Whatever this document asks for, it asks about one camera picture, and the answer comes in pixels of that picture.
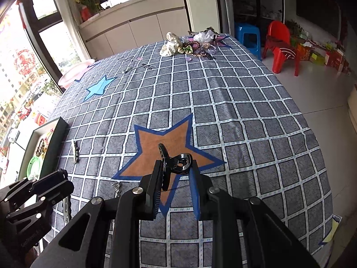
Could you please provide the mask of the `blue plastic stool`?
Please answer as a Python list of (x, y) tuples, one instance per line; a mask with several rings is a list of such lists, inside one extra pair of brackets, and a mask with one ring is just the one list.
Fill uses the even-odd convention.
[(259, 28), (247, 23), (235, 25), (236, 39), (244, 45), (258, 60), (261, 60), (262, 50)]

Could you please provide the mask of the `beige low cabinet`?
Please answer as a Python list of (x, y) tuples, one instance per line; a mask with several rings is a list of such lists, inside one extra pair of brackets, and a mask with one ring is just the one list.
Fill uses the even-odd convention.
[(79, 33), (89, 55), (104, 59), (190, 29), (186, 0), (130, 0), (83, 22)]

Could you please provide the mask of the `blue star sticker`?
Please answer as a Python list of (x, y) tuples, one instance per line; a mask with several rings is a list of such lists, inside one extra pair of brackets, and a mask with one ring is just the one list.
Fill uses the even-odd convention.
[(107, 78), (106, 76), (102, 77), (94, 85), (91, 85), (89, 88), (86, 89), (87, 94), (83, 101), (86, 102), (87, 100), (96, 95), (102, 96), (106, 90), (106, 87), (111, 84), (115, 79), (117, 78)]

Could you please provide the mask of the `small black claw clip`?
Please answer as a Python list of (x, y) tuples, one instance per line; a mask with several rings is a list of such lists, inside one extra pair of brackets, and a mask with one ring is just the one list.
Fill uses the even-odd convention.
[(188, 175), (193, 159), (189, 153), (181, 153), (175, 157), (171, 157), (163, 143), (159, 143), (158, 148), (163, 163), (162, 190), (167, 191), (171, 181), (171, 174)]

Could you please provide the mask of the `orange star sticker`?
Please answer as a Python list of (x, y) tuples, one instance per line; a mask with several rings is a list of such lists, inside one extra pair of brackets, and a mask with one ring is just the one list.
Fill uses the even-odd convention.
[(143, 193), (124, 195), (114, 208), (121, 216), (143, 215), (153, 220), (158, 211), (167, 215), (180, 178), (187, 176), (192, 162), (199, 171), (222, 166), (224, 161), (191, 143), (193, 114), (164, 131), (136, 125), (137, 153), (114, 176), (118, 180), (144, 181)]

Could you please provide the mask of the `silver spiked hair clip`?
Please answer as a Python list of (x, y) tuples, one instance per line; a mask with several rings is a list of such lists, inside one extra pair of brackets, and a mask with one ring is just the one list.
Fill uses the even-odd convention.
[(79, 148), (77, 146), (77, 142), (71, 141), (71, 150), (73, 153), (73, 163), (76, 164), (79, 161)]

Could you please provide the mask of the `green translucent bangle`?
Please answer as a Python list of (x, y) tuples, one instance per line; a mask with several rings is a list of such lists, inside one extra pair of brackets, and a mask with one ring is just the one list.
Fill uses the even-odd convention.
[(38, 180), (42, 170), (42, 159), (37, 156), (33, 156), (27, 166), (27, 178)]

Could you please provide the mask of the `grey checked tablecloth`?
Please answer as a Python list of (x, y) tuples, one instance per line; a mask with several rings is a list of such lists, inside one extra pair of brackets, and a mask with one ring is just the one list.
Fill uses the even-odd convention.
[[(331, 232), (332, 195), (320, 146), (278, 78), (234, 38), (215, 59), (161, 57), (157, 42), (95, 63), (64, 92), (52, 118), (69, 128), (58, 166), (74, 184), (71, 216), (139, 179), (113, 176), (137, 153), (134, 127), (171, 128), (193, 114), (191, 143), (224, 161), (201, 171), (233, 197), (259, 197), (315, 254)], [(102, 96), (86, 89), (116, 77)], [(73, 163), (71, 141), (79, 161)]]

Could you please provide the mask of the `yellow flowers in red pot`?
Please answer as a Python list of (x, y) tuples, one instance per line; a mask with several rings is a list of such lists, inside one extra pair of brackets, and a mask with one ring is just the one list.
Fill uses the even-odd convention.
[(104, 10), (101, 0), (75, 0), (75, 3), (81, 5), (80, 14), (83, 22)]

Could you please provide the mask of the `red plastic chair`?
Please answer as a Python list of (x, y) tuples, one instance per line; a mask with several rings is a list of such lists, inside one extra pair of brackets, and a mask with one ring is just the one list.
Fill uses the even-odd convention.
[(272, 21), (268, 26), (266, 42), (262, 52), (262, 59), (266, 58), (268, 50), (274, 55), (272, 71), (275, 74), (281, 72), (286, 60), (295, 61), (294, 75), (299, 74), (300, 53), (297, 48), (291, 45), (291, 34), (289, 29), (281, 21)]

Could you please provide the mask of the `pile of hair accessories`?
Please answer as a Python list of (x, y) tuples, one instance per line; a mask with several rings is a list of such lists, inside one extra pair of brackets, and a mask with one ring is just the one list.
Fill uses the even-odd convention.
[(230, 46), (224, 41), (230, 35), (220, 35), (213, 27), (208, 27), (199, 32), (189, 31), (188, 34), (188, 37), (180, 38), (182, 45), (178, 47), (177, 52), (179, 54), (214, 60), (214, 54), (218, 47), (230, 49)]

